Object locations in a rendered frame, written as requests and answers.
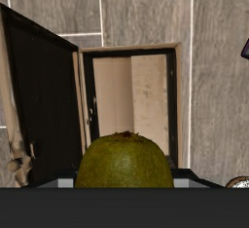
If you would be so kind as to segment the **white round object brown rim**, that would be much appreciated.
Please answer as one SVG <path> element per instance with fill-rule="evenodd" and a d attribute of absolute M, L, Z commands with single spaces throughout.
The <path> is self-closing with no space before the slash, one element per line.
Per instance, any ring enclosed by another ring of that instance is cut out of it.
<path fill-rule="evenodd" d="M 227 188 L 249 188 L 249 176 L 238 176 L 230 180 Z"/>

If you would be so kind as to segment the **dark purple object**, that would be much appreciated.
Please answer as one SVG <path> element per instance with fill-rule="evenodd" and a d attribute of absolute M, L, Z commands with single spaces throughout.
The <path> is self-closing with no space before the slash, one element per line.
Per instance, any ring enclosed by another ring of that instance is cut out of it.
<path fill-rule="evenodd" d="M 241 56 L 249 60 L 249 39 L 242 49 Z"/>

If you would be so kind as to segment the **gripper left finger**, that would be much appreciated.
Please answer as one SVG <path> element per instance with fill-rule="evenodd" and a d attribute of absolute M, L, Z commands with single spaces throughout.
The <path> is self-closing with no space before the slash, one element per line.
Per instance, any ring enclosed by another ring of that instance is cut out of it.
<path fill-rule="evenodd" d="M 75 171 L 58 173 L 52 178 L 30 183 L 27 188 L 73 188 L 77 173 Z"/>

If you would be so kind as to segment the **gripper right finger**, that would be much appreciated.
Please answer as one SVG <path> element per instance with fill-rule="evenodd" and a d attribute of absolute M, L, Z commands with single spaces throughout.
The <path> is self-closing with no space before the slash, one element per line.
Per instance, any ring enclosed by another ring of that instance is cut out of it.
<path fill-rule="evenodd" d="M 221 185 L 199 178 L 190 169 L 172 169 L 173 183 L 176 188 L 221 188 Z"/>

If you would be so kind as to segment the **wooden box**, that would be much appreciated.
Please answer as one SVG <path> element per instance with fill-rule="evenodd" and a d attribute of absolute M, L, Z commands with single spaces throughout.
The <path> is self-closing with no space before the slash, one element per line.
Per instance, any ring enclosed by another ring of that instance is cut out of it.
<path fill-rule="evenodd" d="M 130 131 L 183 166 L 181 44 L 80 49 L 73 53 L 82 147 Z"/>

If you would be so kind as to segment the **green kiwi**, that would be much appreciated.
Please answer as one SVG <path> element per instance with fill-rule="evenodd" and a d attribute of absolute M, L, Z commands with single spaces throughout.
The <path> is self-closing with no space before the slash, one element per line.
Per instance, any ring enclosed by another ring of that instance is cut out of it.
<path fill-rule="evenodd" d="M 95 140 L 83 156 L 76 188 L 173 188 L 161 149 L 137 133 L 123 132 Z"/>

